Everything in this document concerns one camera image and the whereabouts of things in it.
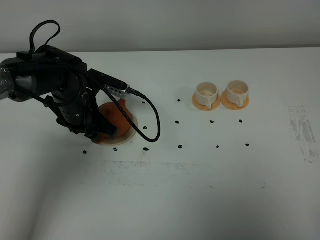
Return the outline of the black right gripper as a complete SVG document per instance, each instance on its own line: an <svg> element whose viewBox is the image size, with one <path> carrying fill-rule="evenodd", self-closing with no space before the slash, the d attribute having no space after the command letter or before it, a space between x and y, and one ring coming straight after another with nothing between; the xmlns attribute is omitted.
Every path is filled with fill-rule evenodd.
<svg viewBox="0 0 320 240"><path fill-rule="evenodd" d="M72 133L84 133L94 144L100 144L101 135L113 139L118 128L99 112L96 100L99 91L95 86L65 86L47 96L44 106L55 113L58 124Z"/></svg>

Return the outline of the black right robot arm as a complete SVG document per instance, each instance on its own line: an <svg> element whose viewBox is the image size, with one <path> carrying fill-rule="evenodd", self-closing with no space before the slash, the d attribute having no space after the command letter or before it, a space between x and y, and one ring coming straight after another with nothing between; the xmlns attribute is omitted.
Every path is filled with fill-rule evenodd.
<svg viewBox="0 0 320 240"><path fill-rule="evenodd" d="M59 125L92 140L117 135L118 128L97 105L96 95L104 86L79 57L49 46L34 53L18 52L0 66L2 98L15 102L35 99L56 115Z"/></svg>

